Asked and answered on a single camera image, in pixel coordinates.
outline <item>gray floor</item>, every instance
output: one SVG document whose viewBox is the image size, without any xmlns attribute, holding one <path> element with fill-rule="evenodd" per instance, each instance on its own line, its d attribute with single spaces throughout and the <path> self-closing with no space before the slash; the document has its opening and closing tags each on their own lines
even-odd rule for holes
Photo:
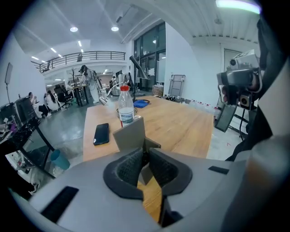
<svg viewBox="0 0 290 232">
<path fill-rule="evenodd" d="M 111 97 L 110 101 L 117 101 L 118 97 Z M 50 117 L 42 119 L 40 129 L 44 136 L 55 148 L 61 150 L 62 154 L 69 160 L 70 168 L 83 161 L 83 132 L 87 108 L 100 103 L 78 107 L 76 104 L 66 110 L 53 113 Z M 226 133 L 213 129 L 212 140 L 207 158 L 215 160 L 225 160 L 232 153 L 237 144 L 241 142 L 239 134 L 228 129 Z M 31 141 L 27 145 L 27 150 L 32 150 L 45 145 L 38 133 L 35 131 L 31 136 Z M 56 167 L 48 158 L 46 170 L 54 176 L 59 176 L 63 170 Z M 45 178 L 42 182 L 44 186 L 50 179 Z"/>
</svg>

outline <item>black chair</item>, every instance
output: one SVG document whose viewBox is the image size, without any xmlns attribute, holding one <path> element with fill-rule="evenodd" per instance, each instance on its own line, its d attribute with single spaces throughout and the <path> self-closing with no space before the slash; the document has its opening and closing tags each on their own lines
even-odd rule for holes
<svg viewBox="0 0 290 232">
<path fill-rule="evenodd" d="M 72 105 L 70 102 L 71 97 L 65 96 L 65 93 L 63 92 L 63 89 L 60 87 L 60 85 L 56 85 L 54 91 L 58 96 L 58 101 L 64 103 L 64 105 L 61 107 L 65 106 L 65 108 L 67 108 L 67 105 Z"/>
</svg>

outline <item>ceiling light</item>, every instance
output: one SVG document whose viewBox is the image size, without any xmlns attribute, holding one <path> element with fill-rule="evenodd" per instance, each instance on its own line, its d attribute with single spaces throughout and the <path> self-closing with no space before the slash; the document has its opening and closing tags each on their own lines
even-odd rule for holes
<svg viewBox="0 0 290 232">
<path fill-rule="evenodd" d="M 77 27 L 72 27 L 70 30 L 71 30 L 71 32 L 76 32 L 78 29 L 77 29 Z"/>
<path fill-rule="evenodd" d="M 118 28 L 118 27 L 112 27 L 111 30 L 112 30 L 112 31 L 118 31 L 119 28 Z"/>
<path fill-rule="evenodd" d="M 235 8 L 241 10 L 248 10 L 253 13 L 259 14 L 261 9 L 259 6 L 243 2 L 243 1 L 236 1 L 236 0 L 216 0 L 217 7 L 224 7 L 224 8 Z"/>
</svg>

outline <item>desk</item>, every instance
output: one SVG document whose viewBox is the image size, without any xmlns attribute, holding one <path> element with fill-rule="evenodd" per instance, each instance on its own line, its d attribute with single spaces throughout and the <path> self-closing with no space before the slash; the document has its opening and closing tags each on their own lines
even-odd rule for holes
<svg viewBox="0 0 290 232">
<path fill-rule="evenodd" d="M 206 158 L 213 131 L 212 115 L 154 96 L 140 99 L 147 99 L 151 103 L 137 112 L 144 118 L 146 137 L 161 144 L 164 150 Z M 113 132 L 121 128 L 116 116 L 117 105 L 118 102 L 110 102 L 108 106 L 99 105 L 87 109 L 83 137 L 84 161 L 118 152 L 113 137 Z M 110 142 L 94 146 L 92 142 L 96 126 L 102 123 L 109 123 Z M 153 177 L 146 186 L 138 183 L 138 188 L 143 190 L 144 208 L 158 221 L 161 207 L 160 186 Z"/>
<path fill-rule="evenodd" d="M 87 104 L 89 103 L 89 100 L 87 99 L 86 87 L 87 87 L 87 85 L 81 85 L 81 86 L 76 86 L 76 87 L 73 87 L 72 88 L 74 90 L 74 92 L 75 92 L 75 97 L 77 99 L 77 105 L 78 106 L 82 106 L 82 98 L 81 98 L 80 93 L 78 91 L 79 88 L 83 88 L 83 91 L 85 93 L 85 97 L 86 97 Z"/>
</svg>

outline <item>black phone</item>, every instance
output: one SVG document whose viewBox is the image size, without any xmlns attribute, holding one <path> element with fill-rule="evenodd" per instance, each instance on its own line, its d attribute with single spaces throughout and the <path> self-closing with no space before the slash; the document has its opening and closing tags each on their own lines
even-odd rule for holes
<svg viewBox="0 0 290 232">
<path fill-rule="evenodd" d="M 109 142 L 109 123 L 97 125 L 94 145 L 100 145 Z"/>
</svg>

